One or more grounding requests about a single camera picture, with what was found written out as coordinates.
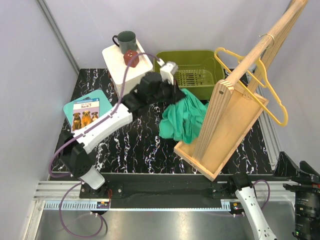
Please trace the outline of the green tank top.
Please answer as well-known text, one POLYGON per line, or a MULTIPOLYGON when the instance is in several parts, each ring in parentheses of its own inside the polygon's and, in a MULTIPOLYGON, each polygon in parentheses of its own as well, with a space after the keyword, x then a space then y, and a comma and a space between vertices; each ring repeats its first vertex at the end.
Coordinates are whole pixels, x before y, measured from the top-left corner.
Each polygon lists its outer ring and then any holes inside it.
POLYGON ((186 88, 182 92, 185 98, 170 104, 163 112, 159 136, 191 144, 200 134, 209 104, 203 104, 186 88))

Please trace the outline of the yellow clothes hanger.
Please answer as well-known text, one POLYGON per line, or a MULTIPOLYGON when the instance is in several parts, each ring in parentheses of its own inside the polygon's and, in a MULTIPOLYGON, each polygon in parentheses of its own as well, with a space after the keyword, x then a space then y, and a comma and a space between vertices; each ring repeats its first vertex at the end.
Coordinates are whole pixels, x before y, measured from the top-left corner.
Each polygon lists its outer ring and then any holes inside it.
MULTIPOLYGON (((238 64, 241 63, 241 61, 245 58, 245 56, 241 56, 238 55, 237 53, 234 53, 230 50, 225 49, 224 47, 218 47, 215 51, 214 51, 214 58, 220 63, 220 65, 228 71, 228 73, 230 74, 232 71, 225 65, 225 63, 218 57, 218 52, 225 52, 228 55, 231 55, 235 58, 237 58, 238 64)), ((281 127, 285 127, 288 124, 288 120, 289 120, 289 115, 287 112, 286 107, 282 104, 280 98, 278 97, 277 93, 275 92, 275 90, 273 89, 272 85, 270 84, 269 80, 268 80, 268 75, 267 75, 267 69, 265 64, 262 62, 261 58, 259 57, 255 62, 255 65, 257 66, 257 69, 260 70, 262 72, 262 79, 264 80, 265 83, 262 83, 256 76, 254 76, 253 73, 251 73, 249 70, 246 70, 247 73, 249 73, 249 75, 251 76, 251 79, 254 80, 255 83, 258 83, 261 87, 263 88, 268 88, 269 91, 271 92, 272 96, 274 97, 274 99, 276 100, 276 102, 278 103, 279 107, 282 109, 283 112, 283 122, 280 122, 274 115, 273 113, 267 108, 265 107, 260 100, 258 100, 258 98, 254 95, 254 93, 249 90, 248 86, 245 86, 242 82, 240 82, 240 85, 249 93, 249 95, 258 103, 258 105, 260 107, 262 107, 262 109, 281 127)))

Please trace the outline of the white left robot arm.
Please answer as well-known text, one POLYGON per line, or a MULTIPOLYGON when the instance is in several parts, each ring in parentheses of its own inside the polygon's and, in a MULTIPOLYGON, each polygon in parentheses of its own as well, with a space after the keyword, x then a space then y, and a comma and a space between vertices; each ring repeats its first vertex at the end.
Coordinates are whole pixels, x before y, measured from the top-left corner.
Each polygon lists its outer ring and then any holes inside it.
POLYGON ((157 72, 148 73, 110 111, 67 135, 58 157, 71 175, 90 186, 95 197, 103 198, 108 193, 108 186, 90 160, 91 151, 106 137, 140 117, 150 105, 176 104, 185 97, 176 83, 162 80, 157 72))

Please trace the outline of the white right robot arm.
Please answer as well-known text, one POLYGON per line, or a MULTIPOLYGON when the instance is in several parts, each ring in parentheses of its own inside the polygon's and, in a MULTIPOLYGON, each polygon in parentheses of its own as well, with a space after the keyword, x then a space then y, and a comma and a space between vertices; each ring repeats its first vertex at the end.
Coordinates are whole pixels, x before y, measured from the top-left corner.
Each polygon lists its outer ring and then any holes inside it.
MULTIPOLYGON (((296 165, 284 151, 281 151, 272 176, 296 183, 280 184, 285 193, 294 193, 293 237, 297 240, 318 240, 320 238, 320 174, 306 161, 296 165)), ((266 183, 266 202, 268 202, 271 196, 270 184, 265 179, 252 182, 246 173, 232 175, 228 180, 227 192, 230 197, 239 199, 255 240, 276 240, 277 237, 263 214, 263 208, 257 201, 255 185, 259 182, 266 183)))

